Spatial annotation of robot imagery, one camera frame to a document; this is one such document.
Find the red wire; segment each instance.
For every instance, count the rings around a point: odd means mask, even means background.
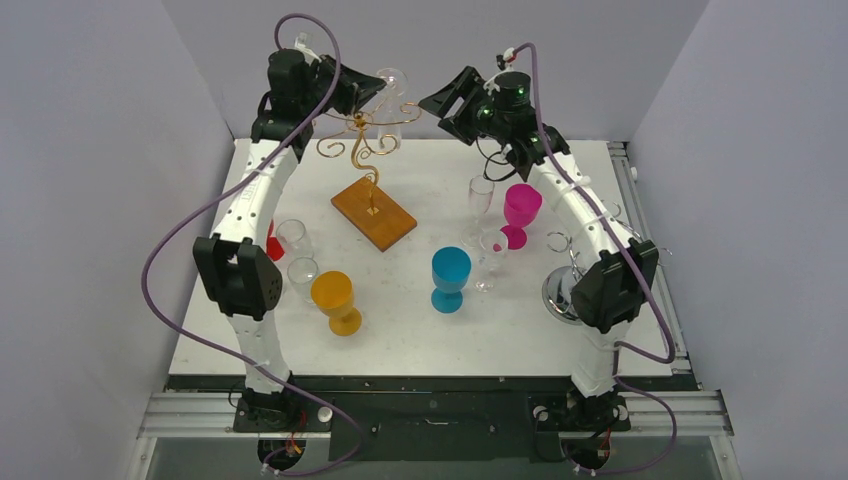
[[[612,428],[607,429],[607,438],[605,438],[603,443],[601,443],[601,446],[598,447],[598,450],[603,450],[604,445],[608,445],[609,449],[607,450],[607,453],[606,453],[606,456],[608,456],[608,457],[609,457],[609,454],[610,454],[609,451],[612,450],[612,444],[610,443],[610,438],[612,438]]]
[[[295,434],[295,433],[297,433],[297,431],[298,431],[298,430],[300,430],[301,428],[303,428],[303,427],[304,427],[304,425],[306,425],[306,412],[304,412],[303,410],[301,410],[301,411],[300,411],[300,424],[297,426],[297,428],[295,428],[294,430],[292,430],[292,434],[291,434],[291,435],[289,435],[288,440],[286,440],[286,450],[289,450],[289,447],[291,447],[291,450],[296,451],[296,450],[295,450],[295,448],[294,448],[294,446],[295,446],[295,443],[294,443],[294,434]]]

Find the wooden base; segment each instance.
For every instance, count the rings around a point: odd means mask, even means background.
[[[368,177],[362,177],[333,197],[331,202],[375,247],[385,252],[411,232],[418,222],[380,187],[374,187],[374,207],[377,212],[369,212],[371,203],[368,192],[372,185]]]

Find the glass base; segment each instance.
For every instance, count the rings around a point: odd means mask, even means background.
[[[462,292],[445,293],[437,288],[430,295],[430,303],[441,313],[453,313],[462,306]]]
[[[507,240],[509,240],[510,250],[518,250],[519,248],[523,248],[524,245],[527,245],[527,233],[523,229],[507,225],[501,228],[501,231],[504,232]]]
[[[353,335],[362,325],[362,314],[353,309],[344,317],[331,317],[330,330],[340,337]]]
[[[483,234],[483,229],[479,225],[469,225],[459,233],[459,241],[468,248],[480,248],[480,236]]]

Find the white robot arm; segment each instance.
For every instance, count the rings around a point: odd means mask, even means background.
[[[252,173],[262,159],[279,144],[280,142],[271,140],[252,143],[242,178]],[[265,238],[274,210],[283,193],[283,187],[296,167],[297,157],[294,151],[291,148],[284,149],[233,199],[224,218],[212,230],[212,236],[235,243],[242,243],[245,240],[256,243]],[[236,332],[242,353],[262,364],[277,377],[289,379],[291,371],[280,351],[273,308],[265,312],[259,320],[250,315],[238,313],[227,315],[227,320]],[[257,372],[253,366],[248,365],[246,368],[246,388],[263,394],[283,390],[281,385]]]
[[[642,303],[644,292],[628,267],[616,242],[627,248],[648,286],[653,281],[658,252],[650,240],[634,239],[630,231],[603,209],[601,200],[588,187],[590,179],[581,175],[565,139],[556,129],[539,124],[530,103],[531,78],[515,70],[515,51],[508,49],[496,60],[499,72],[488,80],[471,66],[438,92],[418,105],[435,115],[439,127],[462,142],[472,145],[479,138],[493,138],[502,147],[504,159],[522,180],[536,188],[565,224],[572,248],[580,253],[580,275],[562,291],[569,297],[574,315],[573,328],[585,339],[572,382],[586,399],[606,396],[615,379],[614,344],[624,338]],[[611,225],[606,232],[600,218],[547,158],[547,143],[556,162],[601,208]]]
[[[261,366],[291,383],[274,319],[283,279],[263,249],[264,239],[283,187],[312,137],[312,126],[301,126],[304,119],[319,104],[321,113],[332,108],[352,115],[386,86],[379,78],[337,65],[332,57],[319,57],[306,45],[307,40],[301,35],[294,48],[270,55],[271,89],[263,96],[251,128],[253,143],[242,179],[254,173],[255,177],[236,193],[210,237],[197,238],[193,249],[207,296],[227,317],[242,353],[257,362],[246,367],[242,402],[280,427],[293,418],[296,400],[256,368]],[[334,78],[335,89],[325,103],[320,103]],[[289,140],[285,148],[259,170],[284,139]]]
[[[591,179],[582,175],[574,155],[558,153],[557,162],[571,176],[579,179],[577,183],[586,190],[597,205],[603,203],[595,192],[589,187]],[[570,234],[570,241],[575,252],[580,252],[578,262],[587,267],[601,261],[600,252],[615,254],[618,248],[612,242],[609,234],[602,228],[598,216],[574,189],[567,184],[559,172],[554,169],[550,162],[536,165],[530,170],[527,183],[532,185],[542,197],[545,203],[556,213],[566,231]],[[623,245],[628,245],[633,235],[619,223],[614,223],[613,216],[603,210],[606,218],[610,220],[613,232]],[[568,296],[571,292],[562,292]],[[584,341],[580,342],[580,353],[577,365],[571,373],[571,381],[580,390],[584,397],[602,395],[613,389],[615,381],[612,377],[614,344],[623,340],[630,329],[630,322],[621,322],[613,325],[608,332],[602,333],[598,328],[580,323],[574,328],[580,330]]]

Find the purple cable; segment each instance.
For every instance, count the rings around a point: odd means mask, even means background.
[[[283,18],[280,19],[279,22],[277,22],[277,27],[274,29],[274,41],[277,44],[277,47],[280,47],[280,41],[279,41],[279,38],[278,38],[278,35],[279,35],[279,32],[280,32],[280,27],[283,25],[283,23],[285,23],[285,22],[287,22],[287,21],[289,21],[293,18],[303,18],[303,19],[309,20],[310,22],[321,27],[321,29],[323,29],[324,32],[327,33],[327,36],[330,37],[330,42],[332,42],[332,44],[333,44],[333,52],[336,56],[336,69],[333,72],[333,80],[330,82],[330,87],[327,89],[327,93],[324,94],[324,97],[321,99],[320,102],[318,102],[318,105],[315,107],[315,109],[312,110],[312,112],[310,112],[309,115],[307,115],[306,119],[304,119],[303,122],[301,122],[300,125],[298,125],[297,128],[295,128],[292,131],[292,133],[290,133],[289,136],[285,138],[285,140],[280,142],[280,145],[277,148],[275,148],[273,152],[268,154],[268,156],[265,157],[264,160],[262,160],[262,163],[260,163],[259,166],[256,167],[256,170],[251,172],[247,177],[245,177],[241,182],[239,182],[233,188],[225,191],[221,195],[210,200],[207,204],[203,205],[202,207],[198,208],[197,210],[195,210],[194,212],[189,214],[189,216],[187,216],[186,218],[181,220],[179,223],[177,223],[176,226],[174,226],[174,228],[172,228],[168,233],[165,234],[165,236],[162,238],[162,240],[160,240],[159,243],[156,245],[156,247],[153,248],[153,251],[150,252],[150,255],[147,257],[147,261],[144,262],[144,268],[141,271],[141,293],[144,296],[144,301],[147,303],[147,306],[150,308],[150,310],[153,312],[153,314],[156,315],[156,317],[159,320],[161,320],[162,323],[167,325],[172,330],[194,340],[195,342],[198,342],[202,345],[206,345],[207,347],[218,350],[219,352],[226,353],[227,355],[230,355],[232,357],[235,357],[235,358],[241,360],[242,362],[244,362],[247,365],[254,366],[254,368],[256,368],[256,371],[258,371],[262,375],[265,375],[266,377],[270,378],[271,380],[277,382],[278,384],[282,385],[285,388],[290,389],[291,391],[297,393],[298,395],[302,396],[303,398],[305,398],[307,400],[311,400],[311,401],[313,401],[313,402],[315,402],[319,405],[322,405],[324,407],[329,408],[330,410],[334,411],[336,414],[341,416],[345,421],[347,421],[348,423],[350,423],[353,426],[353,428],[359,434],[359,443],[357,443],[356,446],[353,447],[353,449],[351,449],[350,452],[342,455],[341,457],[330,462],[329,464],[324,465],[324,466],[319,467],[319,468],[307,470],[307,471],[304,471],[304,472],[296,472],[296,473],[282,472],[283,476],[305,477],[307,475],[313,475],[315,473],[323,472],[325,470],[333,468],[333,467],[339,465],[340,463],[344,462],[345,460],[349,459],[350,457],[355,455],[356,452],[359,451],[359,448],[362,446],[362,442],[364,440],[364,434],[362,432],[362,429],[356,423],[356,420],[351,418],[350,415],[348,415],[347,413],[345,413],[344,411],[342,411],[341,409],[339,409],[338,407],[336,407],[332,403],[327,402],[327,401],[325,401],[321,398],[318,398],[317,396],[315,396],[315,395],[313,395],[313,394],[311,394],[311,393],[309,393],[309,392],[307,392],[307,391],[305,391],[301,388],[298,388],[294,385],[291,385],[290,383],[284,381],[283,379],[277,377],[276,375],[274,375],[271,372],[269,372],[268,370],[266,370],[265,367],[257,366],[258,362],[256,362],[256,360],[253,360],[252,358],[250,358],[246,355],[243,355],[239,352],[236,352],[235,350],[230,350],[229,348],[227,348],[223,345],[219,345],[215,342],[209,341],[209,340],[207,340],[207,339],[205,339],[205,338],[203,338],[203,337],[201,337],[197,334],[194,334],[194,333],[184,329],[183,327],[177,325],[173,320],[169,319],[161,310],[159,310],[159,307],[157,307],[156,303],[153,302],[153,298],[150,296],[150,286],[148,284],[149,283],[149,276],[150,276],[150,267],[151,267],[151,265],[153,265],[153,260],[156,259],[156,256],[159,255],[159,252],[162,251],[162,249],[165,247],[165,245],[167,245],[168,242],[172,238],[174,238],[174,236],[180,230],[185,228],[185,226],[188,225],[192,220],[199,217],[201,214],[203,214],[207,210],[211,209],[215,205],[217,205],[217,204],[221,203],[222,201],[226,200],[227,198],[231,197],[236,192],[240,191],[245,186],[247,186],[247,184],[249,184],[251,181],[253,181],[253,179],[256,178],[257,175],[259,175],[259,170],[264,169],[269,163],[271,163],[271,161],[274,160],[274,158],[277,155],[279,155],[279,153],[289,145],[289,143],[294,139],[294,137],[296,137],[298,134],[300,134],[300,132],[302,132],[303,129],[306,128],[306,126],[309,125],[312,122],[312,120],[320,114],[321,109],[324,108],[324,105],[326,105],[327,102],[330,100],[330,96],[333,94],[333,91],[335,90],[336,85],[339,82],[339,77],[341,76],[341,58],[340,58],[340,52],[339,52],[339,43],[336,41],[336,37],[333,35],[333,32],[330,31],[329,27],[327,27],[327,25],[325,25],[323,22],[321,22],[317,18],[315,18],[311,15],[304,14],[304,13],[292,13],[292,14],[284,16]],[[268,457],[265,457],[265,463],[270,461],[271,458],[273,458],[274,454],[275,453],[272,452],[271,455],[269,455]]]
[[[636,352],[637,354],[645,358],[668,365],[674,361],[674,338],[671,335],[671,329],[669,329],[668,324],[665,323],[665,318],[663,317],[662,312],[660,311],[659,305],[657,304],[656,300],[654,300],[654,295],[651,293],[651,287],[648,286],[648,282],[647,280],[645,280],[645,276],[642,275],[642,272],[639,270],[639,266],[636,265],[635,261],[633,261],[633,257],[630,256],[630,253],[621,243],[621,240],[619,240],[613,232],[612,226],[610,225],[606,216],[603,214],[601,207],[597,203],[595,203],[594,200],[592,200],[592,197],[583,187],[577,185],[574,182],[571,176],[568,175],[568,172],[566,172],[565,169],[562,168],[562,166],[559,164],[559,162],[556,161],[556,158],[554,157],[554,152],[553,150],[551,150],[551,145],[548,142],[548,136],[544,133],[545,129],[544,124],[542,123],[542,110],[540,108],[541,103],[539,102],[539,62],[536,57],[536,45],[534,45],[532,42],[524,43],[515,48],[515,50],[513,51],[513,55],[518,55],[520,51],[527,48],[530,49],[530,63],[533,73],[533,102],[536,104],[536,128],[540,132],[539,137],[542,139],[542,146],[545,147],[545,153],[548,155],[551,160],[551,163],[553,163],[554,167],[557,169],[562,178],[570,185],[573,185],[577,193],[579,193],[580,196],[583,197],[583,199],[586,201],[586,203],[589,204],[589,208],[591,208],[592,211],[595,212],[595,215],[598,216],[601,221],[601,225],[604,227],[604,230],[609,234],[610,239],[613,241],[613,243],[615,243],[615,246],[618,248],[618,251],[621,252],[621,256],[624,257],[624,261],[627,262],[628,266],[630,266],[630,269],[633,271],[633,275],[636,277],[636,281],[639,283],[639,287],[642,289],[642,292],[645,293],[645,298],[648,300],[648,304],[651,306],[651,310],[653,310],[654,315],[657,317],[657,323],[659,324],[660,330],[662,331],[663,340],[665,341],[666,347],[668,349],[668,355],[663,358],[659,355],[654,355],[653,353],[650,353],[625,341],[618,341],[615,343],[615,346],[627,348],[628,350],[632,350],[633,352]],[[671,439],[669,440],[666,448],[659,455],[657,455],[656,457],[654,457],[653,460],[645,464],[636,467],[619,468],[615,470],[602,470],[595,472],[596,475],[616,475],[621,473],[641,472],[642,470],[653,467],[666,456],[668,456],[668,454],[671,453],[671,450],[674,448],[674,444],[677,442],[677,419],[675,418],[674,412],[671,410],[671,407],[668,405],[668,403],[666,403],[663,399],[657,397],[656,395],[645,392],[643,390],[639,390],[637,388],[633,388],[630,385],[625,384],[624,381],[618,377],[618,363],[620,352],[621,349],[618,348],[613,354],[612,373],[613,377],[615,378],[615,383],[617,383],[619,386],[621,386],[621,388],[625,390],[650,398],[651,400],[654,400],[660,405],[662,405],[662,407],[666,409],[669,416],[671,417]],[[579,465],[578,467],[583,469],[584,471],[591,472],[590,470],[586,470],[583,467],[580,467]]]

